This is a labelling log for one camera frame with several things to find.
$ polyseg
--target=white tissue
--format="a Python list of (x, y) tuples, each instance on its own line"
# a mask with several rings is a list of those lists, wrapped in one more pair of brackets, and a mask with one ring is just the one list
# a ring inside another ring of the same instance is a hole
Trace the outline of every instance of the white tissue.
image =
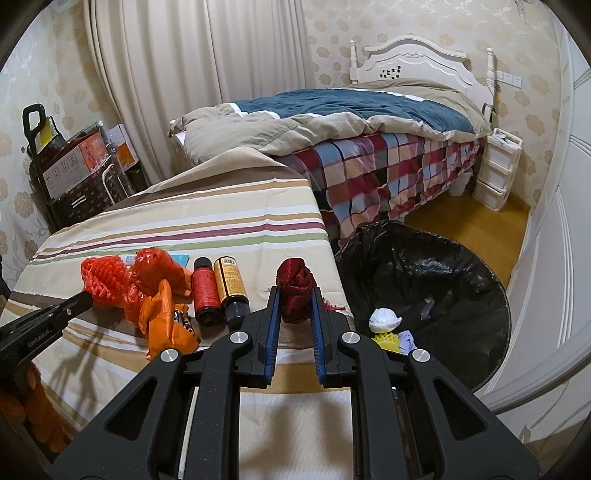
[(390, 309), (375, 309), (369, 318), (369, 329), (373, 333), (388, 333), (402, 322), (402, 318)]

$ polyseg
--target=striped bed sheet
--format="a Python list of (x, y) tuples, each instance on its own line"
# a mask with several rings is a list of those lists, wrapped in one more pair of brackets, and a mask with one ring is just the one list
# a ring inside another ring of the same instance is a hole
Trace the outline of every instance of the striped bed sheet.
[[(17, 282), (0, 325), (82, 289), (89, 256), (157, 246), (238, 261), (253, 310), (266, 306), (283, 260), (302, 257), (331, 304), (347, 308), (322, 217), (306, 179), (250, 148), (230, 150), (52, 235)], [(201, 348), (219, 332), (203, 330)], [(314, 370), (309, 323), (282, 325), (278, 365), (266, 390), (241, 400), (241, 478), (352, 477), (350, 397), (325, 391)], [(147, 344), (121, 309), (94, 307), (35, 359), (71, 434), (146, 364)]]

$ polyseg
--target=white wooden headboard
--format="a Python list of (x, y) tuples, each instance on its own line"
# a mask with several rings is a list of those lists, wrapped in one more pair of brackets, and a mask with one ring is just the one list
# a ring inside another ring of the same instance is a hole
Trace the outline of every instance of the white wooden headboard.
[(419, 78), (454, 88), (472, 100), (490, 121), (495, 97), (495, 53), (488, 49), (486, 86), (463, 64), (467, 53), (446, 50), (415, 35), (396, 37), (378, 47), (365, 47), (369, 58), (358, 67), (357, 48), (351, 40), (350, 76), (353, 83), (379, 79)]

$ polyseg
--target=black trash bag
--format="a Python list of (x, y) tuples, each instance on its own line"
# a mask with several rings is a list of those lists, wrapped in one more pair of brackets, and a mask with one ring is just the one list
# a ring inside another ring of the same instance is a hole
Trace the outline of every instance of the black trash bag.
[(476, 391), (506, 355), (511, 314), (497, 276), (460, 243), (394, 221), (358, 228), (336, 264), (360, 333), (376, 308)]

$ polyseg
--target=wooden floor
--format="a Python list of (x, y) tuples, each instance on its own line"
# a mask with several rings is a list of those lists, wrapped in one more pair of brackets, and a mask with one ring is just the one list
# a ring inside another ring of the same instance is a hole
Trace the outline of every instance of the wooden floor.
[(405, 224), (459, 241), (483, 259), (506, 288), (519, 257), (529, 209), (513, 195), (500, 212), (493, 212), (470, 193), (461, 197), (442, 193), (407, 215)]

